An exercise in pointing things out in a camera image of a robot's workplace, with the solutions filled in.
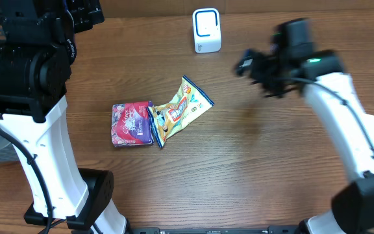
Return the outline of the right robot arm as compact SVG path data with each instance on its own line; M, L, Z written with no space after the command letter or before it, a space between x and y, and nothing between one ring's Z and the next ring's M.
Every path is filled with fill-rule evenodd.
M345 166L348 184L329 211L305 219L296 233L371 233L374 229L374 115L362 107L352 77L332 50L318 51L306 18L278 25L271 53L248 49L234 70L267 97L298 91L317 114Z

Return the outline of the red purple tissue pack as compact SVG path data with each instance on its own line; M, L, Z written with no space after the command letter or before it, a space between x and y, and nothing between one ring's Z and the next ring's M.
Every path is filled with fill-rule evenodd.
M147 108L151 101L112 106L111 139L115 147L154 144Z

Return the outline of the white barcode scanner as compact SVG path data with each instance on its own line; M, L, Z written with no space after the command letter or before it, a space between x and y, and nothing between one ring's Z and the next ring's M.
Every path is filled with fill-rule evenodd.
M196 53L213 53L221 49L221 23L216 8L200 8L193 12L193 40Z

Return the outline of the cream snack bag blue edges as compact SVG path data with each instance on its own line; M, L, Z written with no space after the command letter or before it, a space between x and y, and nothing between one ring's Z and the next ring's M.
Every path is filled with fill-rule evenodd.
M214 106L209 96L187 76L169 103L147 108L151 130L158 146L185 129L191 122Z

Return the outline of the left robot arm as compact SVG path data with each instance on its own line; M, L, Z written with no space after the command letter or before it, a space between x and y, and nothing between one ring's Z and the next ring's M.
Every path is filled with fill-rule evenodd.
M79 168L66 120L75 35L104 21L98 0L0 0L0 136L14 147L33 201L26 223L44 233L126 234L108 170Z

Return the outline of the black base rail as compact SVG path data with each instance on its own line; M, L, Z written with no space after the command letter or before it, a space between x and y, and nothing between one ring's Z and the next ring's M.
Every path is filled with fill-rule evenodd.
M294 234L298 225L269 226L258 228L202 228L202 229L160 229L158 227L132 227L124 234Z

